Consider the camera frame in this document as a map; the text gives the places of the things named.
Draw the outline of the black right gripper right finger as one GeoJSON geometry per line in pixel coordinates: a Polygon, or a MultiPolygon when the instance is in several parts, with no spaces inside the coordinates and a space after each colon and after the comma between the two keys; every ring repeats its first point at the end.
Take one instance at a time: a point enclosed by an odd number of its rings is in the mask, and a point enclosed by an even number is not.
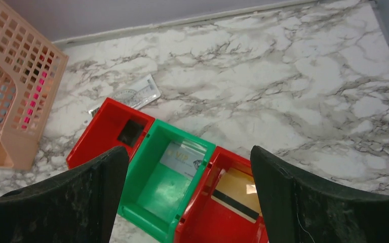
{"type": "Polygon", "coordinates": [[[389,195],[324,179],[260,146],[250,162],[270,242],[389,242],[389,195]]]}

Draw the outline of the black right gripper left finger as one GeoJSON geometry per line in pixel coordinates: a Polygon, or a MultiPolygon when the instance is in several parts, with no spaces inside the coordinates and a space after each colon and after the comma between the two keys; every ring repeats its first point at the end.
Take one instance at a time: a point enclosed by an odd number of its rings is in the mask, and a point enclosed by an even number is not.
{"type": "Polygon", "coordinates": [[[109,242],[128,165],[116,146],[0,196],[0,242],[109,242]]]}

